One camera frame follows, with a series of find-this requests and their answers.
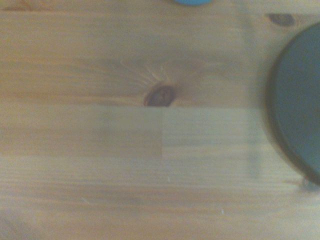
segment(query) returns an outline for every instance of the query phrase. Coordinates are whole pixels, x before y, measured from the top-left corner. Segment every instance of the wood knot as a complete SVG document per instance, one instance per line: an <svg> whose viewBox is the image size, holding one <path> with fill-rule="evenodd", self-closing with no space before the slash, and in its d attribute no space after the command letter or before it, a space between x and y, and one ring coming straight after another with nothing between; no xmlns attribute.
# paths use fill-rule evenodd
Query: wood knot
<svg viewBox="0 0 320 240"><path fill-rule="evenodd" d="M295 25L296 20L291 14L268 14L269 20L276 25L282 27L292 27Z"/></svg>
<svg viewBox="0 0 320 240"><path fill-rule="evenodd" d="M176 90L173 86L160 86L151 91L144 99L147 107L169 107L176 98Z"/></svg>

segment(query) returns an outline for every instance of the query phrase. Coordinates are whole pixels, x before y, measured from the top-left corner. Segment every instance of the dark gray disc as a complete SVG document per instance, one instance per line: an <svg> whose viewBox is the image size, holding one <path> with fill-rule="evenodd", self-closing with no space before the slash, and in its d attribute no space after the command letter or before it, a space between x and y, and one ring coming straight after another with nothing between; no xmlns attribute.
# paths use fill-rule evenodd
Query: dark gray disc
<svg viewBox="0 0 320 240"><path fill-rule="evenodd" d="M288 158L320 183L320 23L299 33L277 59L266 103Z"/></svg>

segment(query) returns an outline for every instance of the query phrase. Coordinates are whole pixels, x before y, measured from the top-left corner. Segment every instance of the wooden surface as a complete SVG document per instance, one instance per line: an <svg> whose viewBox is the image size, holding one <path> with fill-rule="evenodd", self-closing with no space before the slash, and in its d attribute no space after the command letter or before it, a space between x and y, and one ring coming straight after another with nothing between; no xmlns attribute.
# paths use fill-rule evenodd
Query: wooden surface
<svg viewBox="0 0 320 240"><path fill-rule="evenodd" d="M318 1L0 8L0 240L320 237L320 196L263 105L271 65L320 19ZM145 107L158 86L176 98Z"/></svg>

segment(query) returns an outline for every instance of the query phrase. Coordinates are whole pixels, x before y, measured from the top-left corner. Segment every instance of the blue object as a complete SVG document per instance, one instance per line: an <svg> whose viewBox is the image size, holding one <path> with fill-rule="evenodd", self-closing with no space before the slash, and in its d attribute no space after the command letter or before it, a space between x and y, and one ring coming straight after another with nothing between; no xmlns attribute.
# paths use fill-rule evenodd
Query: blue object
<svg viewBox="0 0 320 240"><path fill-rule="evenodd" d="M209 3L212 0L174 0L177 3L185 4L185 5L201 5L205 3Z"/></svg>
<svg viewBox="0 0 320 240"><path fill-rule="evenodd" d="M271 126L289 159L320 184L320 23L279 56L267 88Z"/></svg>

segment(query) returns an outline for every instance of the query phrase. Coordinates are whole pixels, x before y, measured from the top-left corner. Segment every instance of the dark round object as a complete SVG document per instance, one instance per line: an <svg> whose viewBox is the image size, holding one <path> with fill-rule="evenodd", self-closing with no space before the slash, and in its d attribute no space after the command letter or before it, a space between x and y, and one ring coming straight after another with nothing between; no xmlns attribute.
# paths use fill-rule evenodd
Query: dark round object
<svg viewBox="0 0 320 240"><path fill-rule="evenodd" d="M291 27L295 25L295 19L291 14L268 14L271 22L282 27Z"/></svg>
<svg viewBox="0 0 320 240"><path fill-rule="evenodd" d="M152 91L145 99L148 107L169 107L176 98L176 91L172 86L160 86Z"/></svg>
<svg viewBox="0 0 320 240"><path fill-rule="evenodd" d="M299 33L277 59L267 86L267 112L288 158L320 184L320 24Z"/></svg>

